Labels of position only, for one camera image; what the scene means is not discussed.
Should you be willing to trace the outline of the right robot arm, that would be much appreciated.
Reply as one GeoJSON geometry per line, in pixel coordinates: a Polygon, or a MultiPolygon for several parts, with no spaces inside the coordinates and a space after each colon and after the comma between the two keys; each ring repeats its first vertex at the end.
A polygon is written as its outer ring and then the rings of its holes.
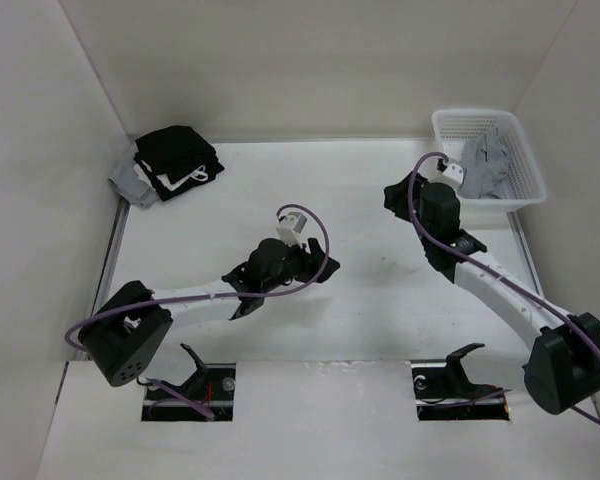
{"type": "Polygon", "coordinates": [[[557,415],[600,392],[600,320],[588,312],[574,315],[529,291],[462,229],[460,201],[450,186],[412,172],[383,194],[385,209],[414,227],[429,265],[491,310],[529,352],[520,365],[449,365],[443,380],[451,393],[467,395],[480,374],[501,374],[506,387],[526,392],[557,415]]]}

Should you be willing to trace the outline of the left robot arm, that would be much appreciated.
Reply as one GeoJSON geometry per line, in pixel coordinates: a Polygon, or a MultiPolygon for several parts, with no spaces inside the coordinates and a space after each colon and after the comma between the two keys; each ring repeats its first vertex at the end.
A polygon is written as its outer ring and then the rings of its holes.
{"type": "Polygon", "coordinates": [[[284,295],[287,285],[324,283],[339,267],[315,238],[293,246],[266,238],[247,261],[208,285],[169,293],[139,280],[126,283],[100,309],[100,319],[80,328],[78,340],[111,386],[157,380],[194,398],[205,376],[187,328],[246,317],[267,297],[284,295]]]}

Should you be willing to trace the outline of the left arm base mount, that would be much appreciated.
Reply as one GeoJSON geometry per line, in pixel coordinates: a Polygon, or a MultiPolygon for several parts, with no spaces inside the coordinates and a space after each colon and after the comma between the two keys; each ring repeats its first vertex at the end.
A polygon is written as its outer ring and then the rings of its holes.
{"type": "Polygon", "coordinates": [[[144,422],[231,422],[234,413],[237,365],[235,363],[208,364],[190,346],[181,344],[181,349],[188,361],[186,367],[195,367],[195,369],[181,386],[174,386],[166,381],[162,383],[186,396],[190,401],[210,410],[213,417],[206,417],[186,402],[182,402],[142,378],[136,380],[136,383],[145,389],[141,420],[144,422]]]}

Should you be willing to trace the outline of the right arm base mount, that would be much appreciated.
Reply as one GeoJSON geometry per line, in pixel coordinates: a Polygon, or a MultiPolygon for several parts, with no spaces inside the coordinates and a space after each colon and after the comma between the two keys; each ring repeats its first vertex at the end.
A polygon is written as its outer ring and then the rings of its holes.
{"type": "Polygon", "coordinates": [[[444,359],[411,363],[419,421],[509,421],[507,390],[470,380],[462,360],[484,343],[470,343],[444,359]]]}

